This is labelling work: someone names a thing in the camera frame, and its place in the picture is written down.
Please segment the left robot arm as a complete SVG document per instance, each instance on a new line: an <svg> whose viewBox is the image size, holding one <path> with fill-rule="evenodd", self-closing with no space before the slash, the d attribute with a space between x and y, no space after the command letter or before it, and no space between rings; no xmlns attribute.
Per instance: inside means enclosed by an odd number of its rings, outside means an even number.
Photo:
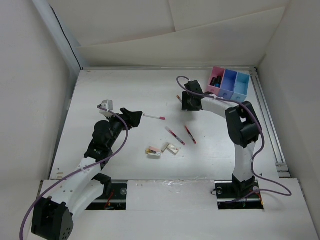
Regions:
<svg viewBox="0 0 320 240"><path fill-rule="evenodd" d="M97 198L107 198L112 192L111 177L102 170L117 152L112 150L122 132L137 128L142 111L121 108L117 114L99 105L105 115L94 125L92 140L74 172L63 177L53 187L58 189L50 196L41 195L32 206L31 232L45 240L67 240L75 220Z"/></svg>

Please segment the yellow eraser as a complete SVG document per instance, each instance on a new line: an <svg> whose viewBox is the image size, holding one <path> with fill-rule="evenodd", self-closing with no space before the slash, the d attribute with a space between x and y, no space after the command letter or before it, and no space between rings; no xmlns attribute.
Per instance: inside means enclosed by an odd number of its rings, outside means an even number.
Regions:
<svg viewBox="0 0 320 240"><path fill-rule="evenodd" d="M146 152L146 154L152 154L152 153L153 153L153 151L150 150L149 148L147 148L147 149L145 150L145 152Z"/></svg>

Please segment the white pen pink cap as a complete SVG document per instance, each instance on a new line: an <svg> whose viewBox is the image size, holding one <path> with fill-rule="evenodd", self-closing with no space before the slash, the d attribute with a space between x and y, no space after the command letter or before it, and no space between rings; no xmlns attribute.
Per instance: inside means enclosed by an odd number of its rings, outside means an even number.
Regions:
<svg viewBox="0 0 320 240"><path fill-rule="evenodd" d="M152 118L152 119L157 119L157 120L162 120L162 121L165 121L166 118L163 117L163 116L154 116L154 115L149 115L149 114L143 114L144 117L147 117L147 118Z"/></svg>

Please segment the black marker blue cap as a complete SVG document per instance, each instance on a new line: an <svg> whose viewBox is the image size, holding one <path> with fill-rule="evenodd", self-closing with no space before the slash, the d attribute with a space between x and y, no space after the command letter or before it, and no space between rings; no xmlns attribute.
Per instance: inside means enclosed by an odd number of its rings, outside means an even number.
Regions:
<svg viewBox="0 0 320 240"><path fill-rule="evenodd" d="M215 87L220 88L222 84L222 77L219 75L216 78Z"/></svg>

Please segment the white eraser pink sleeve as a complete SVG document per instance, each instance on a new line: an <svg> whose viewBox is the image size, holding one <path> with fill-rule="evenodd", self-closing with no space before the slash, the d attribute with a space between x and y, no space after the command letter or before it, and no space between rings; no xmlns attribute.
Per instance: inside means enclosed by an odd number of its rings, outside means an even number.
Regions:
<svg viewBox="0 0 320 240"><path fill-rule="evenodd" d="M152 151L153 151L153 153L147 154L148 158L159 159L162 156L162 152L161 151L154 151L154 150L152 150Z"/></svg>

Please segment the dark red pen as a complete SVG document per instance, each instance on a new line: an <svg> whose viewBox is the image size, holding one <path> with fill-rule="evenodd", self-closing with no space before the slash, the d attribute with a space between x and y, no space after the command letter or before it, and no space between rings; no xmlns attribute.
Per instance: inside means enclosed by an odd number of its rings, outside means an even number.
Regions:
<svg viewBox="0 0 320 240"><path fill-rule="evenodd" d="M188 128L186 125L184 126L184 128L185 128L186 132L188 133L189 137L192 139L192 142L193 142L194 144L197 144L197 141L195 140L194 136L193 136L192 133L190 132L189 128Z"/></svg>

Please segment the red pen clear cap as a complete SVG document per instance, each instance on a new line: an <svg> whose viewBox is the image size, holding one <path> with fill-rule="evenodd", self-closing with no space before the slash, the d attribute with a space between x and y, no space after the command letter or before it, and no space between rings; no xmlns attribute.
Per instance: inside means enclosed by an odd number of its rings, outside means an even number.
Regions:
<svg viewBox="0 0 320 240"><path fill-rule="evenodd" d="M183 146L186 145L186 143L185 143L182 139L180 139L169 127L166 126L165 129L166 129L178 142L180 142Z"/></svg>

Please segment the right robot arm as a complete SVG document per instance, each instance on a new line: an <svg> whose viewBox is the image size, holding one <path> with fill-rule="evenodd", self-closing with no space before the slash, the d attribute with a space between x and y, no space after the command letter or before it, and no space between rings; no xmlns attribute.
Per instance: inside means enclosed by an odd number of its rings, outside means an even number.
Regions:
<svg viewBox="0 0 320 240"><path fill-rule="evenodd" d="M230 182L217 181L215 191L219 199L239 200L257 191L253 171L255 146L263 136L256 112L249 101L243 103L203 93L197 80L181 87L183 111L206 111L226 120L227 131L235 147L235 167Z"/></svg>

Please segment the grey eraser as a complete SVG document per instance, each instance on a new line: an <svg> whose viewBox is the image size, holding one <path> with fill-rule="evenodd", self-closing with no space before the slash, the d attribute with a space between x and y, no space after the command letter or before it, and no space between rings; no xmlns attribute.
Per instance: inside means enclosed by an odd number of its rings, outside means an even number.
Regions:
<svg viewBox="0 0 320 240"><path fill-rule="evenodd" d="M166 149L167 149L167 147L169 146L169 142L166 142L163 146L162 146L162 148L161 148L161 151L162 152L164 152Z"/></svg>

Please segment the white boxed eraser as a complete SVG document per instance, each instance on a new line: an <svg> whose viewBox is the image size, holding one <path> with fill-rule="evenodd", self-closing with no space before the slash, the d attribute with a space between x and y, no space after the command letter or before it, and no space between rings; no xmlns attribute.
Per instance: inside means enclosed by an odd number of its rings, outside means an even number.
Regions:
<svg viewBox="0 0 320 240"><path fill-rule="evenodd" d="M169 143L167 146L167 150L170 151L173 155L176 155L179 152L179 148Z"/></svg>

